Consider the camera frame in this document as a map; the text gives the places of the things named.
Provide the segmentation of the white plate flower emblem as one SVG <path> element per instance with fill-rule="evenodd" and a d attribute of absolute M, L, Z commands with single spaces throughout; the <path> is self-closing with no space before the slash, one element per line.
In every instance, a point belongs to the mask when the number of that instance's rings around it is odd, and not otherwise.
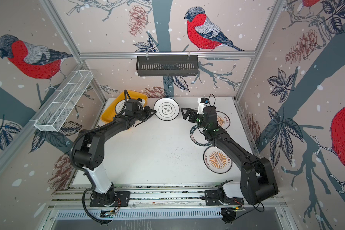
<path fill-rule="evenodd" d="M 124 103 L 125 103 L 125 100 L 122 100 L 122 101 L 118 102 L 118 104 L 116 105 L 115 112 L 117 115 L 123 110 Z"/>
<path fill-rule="evenodd" d="M 180 107 L 174 99 L 160 98 L 154 104 L 156 117 L 162 121 L 172 121 L 176 119 L 180 112 Z"/>

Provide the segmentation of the green rim lettered plate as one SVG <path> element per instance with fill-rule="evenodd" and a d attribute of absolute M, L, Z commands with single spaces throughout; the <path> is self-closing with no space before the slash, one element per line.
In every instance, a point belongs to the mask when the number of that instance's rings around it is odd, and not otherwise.
<path fill-rule="evenodd" d="M 198 146 L 207 147 L 211 145 L 210 142 L 205 140 L 205 136 L 198 130 L 198 125 L 195 125 L 190 129 L 189 135 L 193 143 Z"/>

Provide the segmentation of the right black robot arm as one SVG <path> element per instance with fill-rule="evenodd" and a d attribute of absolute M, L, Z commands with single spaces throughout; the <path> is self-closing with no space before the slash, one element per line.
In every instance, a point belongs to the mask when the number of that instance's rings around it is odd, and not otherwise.
<path fill-rule="evenodd" d="M 236 143 L 218 124 L 214 106 L 206 106 L 201 113 L 190 108 L 182 108 L 181 111 L 184 120 L 202 128 L 205 140 L 223 151 L 241 170 L 240 191 L 250 205 L 278 194 L 271 162 L 267 158 L 256 157 Z"/>

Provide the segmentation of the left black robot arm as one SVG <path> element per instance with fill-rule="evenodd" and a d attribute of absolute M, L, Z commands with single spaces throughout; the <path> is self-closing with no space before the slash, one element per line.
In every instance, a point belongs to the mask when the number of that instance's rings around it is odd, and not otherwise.
<path fill-rule="evenodd" d="M 133 99 L 124 90 L 124 105 L 114 116 L 113 121 L 91 130 L 82 130 L 71 147 L 69 158 L 72 166 L 84 172 L 91 182 L 94 197 L 107 205 L 112 205 L 117 199 L 113 182 L 108 178 L 102 165 L 105 155 L 105 142 L 120 132 L 148 121 L 157 111 L 148 105 L 143 105 L 143 99 Z"/>

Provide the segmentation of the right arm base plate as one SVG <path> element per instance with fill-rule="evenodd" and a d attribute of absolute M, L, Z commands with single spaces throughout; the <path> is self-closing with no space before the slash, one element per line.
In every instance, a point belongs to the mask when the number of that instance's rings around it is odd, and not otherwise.
<path fill-rule="evenodd" d="M 243 206 L 244 200 L 240 197 L 227 197 L 221 190 L 205 190 L 201 197 L 207 206 Z"/>

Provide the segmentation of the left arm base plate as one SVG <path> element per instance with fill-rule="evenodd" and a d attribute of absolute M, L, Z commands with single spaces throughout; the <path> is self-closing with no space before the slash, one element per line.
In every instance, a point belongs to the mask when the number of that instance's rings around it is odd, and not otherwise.
<path fill-rule="evenodd" d="M 100 194 L 95 191 L 92 192 L 90 207 L 127 207 L 129 203 L 131 192 L 111 192 L 108 194 Z"/>

